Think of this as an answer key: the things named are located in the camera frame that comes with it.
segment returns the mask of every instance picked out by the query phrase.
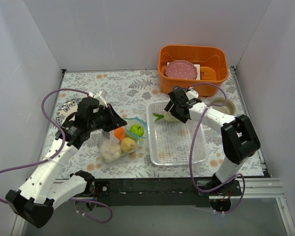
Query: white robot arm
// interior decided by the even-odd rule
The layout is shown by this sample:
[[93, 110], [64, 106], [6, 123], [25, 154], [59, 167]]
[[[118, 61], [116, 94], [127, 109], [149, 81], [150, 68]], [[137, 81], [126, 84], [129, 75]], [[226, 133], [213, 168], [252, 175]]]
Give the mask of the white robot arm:
[[[59, 131], [43, 160], [49, 161], [37, 166], [29, 179], [17, 191], [10, 190], [5, 196], [13, 211], [37, 228], [44, 226], [54, 210], [71, 197], [84, 193], [90, 195], [94, 190], [95, 178], [88, 172], [78, 171], [71, 178], [52, 188], [52, 184], [68, 160], [80, 149], [92, 131], [103, 129], [112, 131], [127, 124], [114, 111], [100, 91], [95, 97], [90, 93], [78, 104], [78, 110], [70, 114]], [[50, 157], [60, 149], [65, 138], [64, 147], [53, 159]]]
[[169, 96], [171, 101], [165, 111], [186, 123], [189, 119], [199, 121], [207, 108], [203, 124], [221, 134], [226, 158], [213, 175], [214, 185], [218, 186], [237, 174], [247, 158], [260, 148], [260, 141], [249, 117], [245, 115], [234, 117], [207, 107], [198, 99], [198, 93], [193, 89], [185, 93], [179, 88], [170, 92]]

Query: clear plastic bag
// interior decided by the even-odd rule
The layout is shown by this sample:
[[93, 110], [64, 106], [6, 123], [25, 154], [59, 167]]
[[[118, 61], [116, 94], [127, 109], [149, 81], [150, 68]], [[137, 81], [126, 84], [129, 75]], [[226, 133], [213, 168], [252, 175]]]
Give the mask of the clear plastic bag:
[[127, 125], [105, 132], [99, 137], [99, 150], [104, 161], [112, 162], [134, 152], [140, 143], [147, 140], [147, 124], [139, 119], [125, 118]]

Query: orange container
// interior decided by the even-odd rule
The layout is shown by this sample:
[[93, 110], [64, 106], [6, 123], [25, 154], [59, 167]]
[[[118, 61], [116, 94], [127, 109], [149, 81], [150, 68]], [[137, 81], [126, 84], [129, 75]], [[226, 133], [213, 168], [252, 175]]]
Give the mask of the orange container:
[[[165, 75], [167, 63], [174, 60], [187, 60], [193, 64], [200, 64], [201, 79], [186, 80], [167, 77]], [[226, 56], [222, 50], [191, 45], [168, 45], [162, 48], [159, 54], [158, 73], [161, 90], [164, 93], [171, 92], [177, 86], [187, 88], [201, 82], [221, 86], [229, 75]], [[199, 93], [199, 96], [204, 97], [211, 97], [218, 90], [210, 85], [195, 86], [194, 89]]]

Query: lime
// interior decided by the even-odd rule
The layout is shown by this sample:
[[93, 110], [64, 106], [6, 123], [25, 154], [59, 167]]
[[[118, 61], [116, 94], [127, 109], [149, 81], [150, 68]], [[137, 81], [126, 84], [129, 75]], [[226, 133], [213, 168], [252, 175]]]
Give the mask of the lime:
[[134, 124], [133, 126], [131, 126], [130, 132], [138, 135], [139, 137], [142, 137], [144, 135], [144, 129], [139, 124]]

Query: white plastic basket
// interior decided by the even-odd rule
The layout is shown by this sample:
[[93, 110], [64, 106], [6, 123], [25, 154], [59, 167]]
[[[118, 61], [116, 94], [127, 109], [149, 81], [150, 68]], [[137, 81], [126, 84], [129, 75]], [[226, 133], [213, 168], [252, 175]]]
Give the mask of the white plastic basket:
[[[197, 122], [155, 122], [153, 113], [163, 114], [168, 101], [149, 103], [147, 106], [147, 131], [151, 161], [158, 166], [189, 165], [191, 141]], [[199, 128], [192, 155], [192, 164], [205, 161], [208, 157], [207, 143]]]

